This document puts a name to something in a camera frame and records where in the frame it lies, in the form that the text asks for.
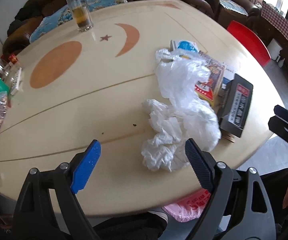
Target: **glass bottle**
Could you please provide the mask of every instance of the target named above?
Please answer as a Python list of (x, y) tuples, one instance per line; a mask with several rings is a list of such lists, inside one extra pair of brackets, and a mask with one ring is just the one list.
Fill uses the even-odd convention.
[(75, 19), (78, 31), (85, 32), (93, 27), (86, 0), (66, 0)]

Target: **screw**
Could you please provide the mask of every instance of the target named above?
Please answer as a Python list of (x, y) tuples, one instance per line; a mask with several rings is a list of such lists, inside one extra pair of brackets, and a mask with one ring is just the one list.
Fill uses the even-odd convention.
[(29, 174), (36, 174), (37, 173), (37, 169), (36, 168), (32, 168), (30, 171), (29, 171)]
[(253, 168), (253, 167), (250, 167), (249, 171), (250, 171), (250, 173), (253, 173), (253, 174), (257, 173), (257, 170), (255, 168)]
[(66, 169), (68, 168), (68, 166), (69, 166), (68, 163), (61, 163), (61, 164), (60, 164), (60, 168), (61, 168), (62, 170), (66, 170)]
[(225, 169), (226, 168), (226, 164), (223, 162), (218, 162), (217, 163), (217, 167), (219, 167), (220, 169)]

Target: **star pattern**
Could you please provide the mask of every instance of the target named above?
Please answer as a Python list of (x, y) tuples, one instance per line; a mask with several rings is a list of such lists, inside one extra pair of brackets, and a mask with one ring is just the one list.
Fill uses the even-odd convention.
[(112, 36), (108, 36), (108, 35), (106, 34), (106, 36), (100, 37), (100, 38), (101, 38), (100, 41), (108, 41), (108, 39), (111, 38), (111, 37), (112, 37)]

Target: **checkered tablecloth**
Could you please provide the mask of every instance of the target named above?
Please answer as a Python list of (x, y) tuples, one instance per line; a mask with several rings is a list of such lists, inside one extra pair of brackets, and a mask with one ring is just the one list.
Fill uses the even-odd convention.
[(288, 40), (288, 20), (286, 20), (265, 2), (263, 2), (262, 7), (262, 17), (265, 18), (277, 30), (279, 30)]

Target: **gray tile floor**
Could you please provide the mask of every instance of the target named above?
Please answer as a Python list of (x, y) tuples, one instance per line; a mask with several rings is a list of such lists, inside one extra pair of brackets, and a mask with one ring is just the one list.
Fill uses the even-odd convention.
[[(288, 72), (280, 69), (276, 62), (271, 61), (265, 68), (267, 75), (273, 82), (285, 107), (288, 109)], [(258, 172), (266, 174), (288, 167), (288, 144), (277, 136), (272, 136), (248, 161), (246, 161), (239, 169), (245, 171), (249, 167), (255, 167)], [(0, 196), (1, 213), (13, 213), (15, 201), (7, 200)], [(63, 217), (57, 214), (59, 226), (63, 231), (67, 232)], [(91, 225), (96, 225), (103, 219), (89, 219)], [(226, 229), (229, 217), (223, 217), (220, 224), (222, 229)], [(172, 217), (168, 216), (168, 226), (160, 240), (183, 240), (186, 238), (196, 221), (187, 223), (179, 223)]]

